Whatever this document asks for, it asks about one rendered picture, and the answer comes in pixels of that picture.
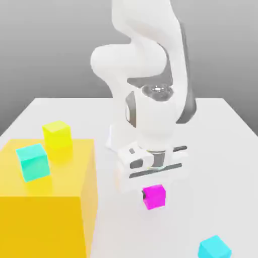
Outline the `small turquoise cube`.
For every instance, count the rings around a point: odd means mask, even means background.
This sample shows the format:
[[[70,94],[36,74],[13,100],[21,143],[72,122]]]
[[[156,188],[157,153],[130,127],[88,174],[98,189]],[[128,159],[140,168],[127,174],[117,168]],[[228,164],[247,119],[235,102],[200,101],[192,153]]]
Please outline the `small turquoise cube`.
[[[50,175],[48,157],[42,144],[35,144],[16,150],[25,182],[31,182]]]

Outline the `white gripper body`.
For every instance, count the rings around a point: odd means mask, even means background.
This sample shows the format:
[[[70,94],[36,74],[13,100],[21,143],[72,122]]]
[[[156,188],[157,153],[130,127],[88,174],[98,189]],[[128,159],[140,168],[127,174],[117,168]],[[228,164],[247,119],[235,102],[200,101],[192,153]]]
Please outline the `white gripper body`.
[[[159,184],[166,188],[173,182],[187,177],[188,168],[181,163],[170,165],[162,170],[146,170],[132,175],[125,173],[119,164],[116,170],[116,187],[120,192],[141,191],[143,188]]]

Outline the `small yellow cube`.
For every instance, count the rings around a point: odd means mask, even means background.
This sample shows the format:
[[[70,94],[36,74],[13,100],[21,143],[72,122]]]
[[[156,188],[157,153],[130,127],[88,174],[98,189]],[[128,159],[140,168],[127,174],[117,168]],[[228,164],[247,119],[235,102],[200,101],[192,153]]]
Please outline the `small yellow cube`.
[[[50,156],[64,158],[72,155],[71,127],[61,120],[42,126],[45,148]]]

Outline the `small magenta cube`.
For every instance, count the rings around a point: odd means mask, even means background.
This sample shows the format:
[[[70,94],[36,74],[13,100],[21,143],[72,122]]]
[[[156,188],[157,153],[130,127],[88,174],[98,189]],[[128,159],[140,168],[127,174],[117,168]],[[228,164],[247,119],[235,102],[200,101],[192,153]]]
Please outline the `small magenta cube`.
[[[143,202],[148,210],[165,206],[166,190],[163,185],[153,185],[142,189]]]

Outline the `large orange box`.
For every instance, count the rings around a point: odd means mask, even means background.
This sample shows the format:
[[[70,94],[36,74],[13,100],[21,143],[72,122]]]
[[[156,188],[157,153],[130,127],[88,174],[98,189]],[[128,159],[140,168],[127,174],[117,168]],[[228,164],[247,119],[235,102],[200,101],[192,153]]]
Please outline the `large orange box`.
[[[0,150],[0,258],[90,258],[98,206],[94,142],[47,149],[50,176],[25,182],[12,139]]]

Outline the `small cyan cube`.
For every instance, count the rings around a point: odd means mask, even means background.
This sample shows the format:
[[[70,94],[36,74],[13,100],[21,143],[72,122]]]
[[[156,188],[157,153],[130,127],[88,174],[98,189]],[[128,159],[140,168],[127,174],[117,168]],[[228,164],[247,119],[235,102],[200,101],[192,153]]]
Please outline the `small cyan cube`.
[[[231,258],[231,249],[218,235],[203,240],[199,245],[198,258]]]

